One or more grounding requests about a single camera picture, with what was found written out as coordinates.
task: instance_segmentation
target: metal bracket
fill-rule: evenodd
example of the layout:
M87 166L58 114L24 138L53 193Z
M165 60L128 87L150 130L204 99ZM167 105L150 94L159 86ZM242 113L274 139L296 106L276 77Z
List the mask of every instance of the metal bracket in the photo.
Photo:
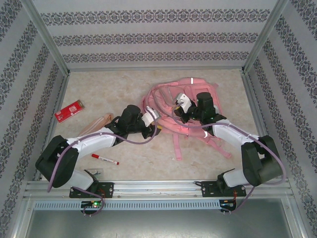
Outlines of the metal bracket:
M114 188L114 183L112 182L99 182L97 191L95 192L95 194L103 198L112 198L113 188ZM96 198L87 193L80 192L74 188L70 189L69 197L70 198L94 198L94 199Z
M234 197L235 192L237 197L245 197L247 195L246 189L243 185L226 189L222 193L220 192L216 181L202 181L195 182L195 184L201 187L203 197Z

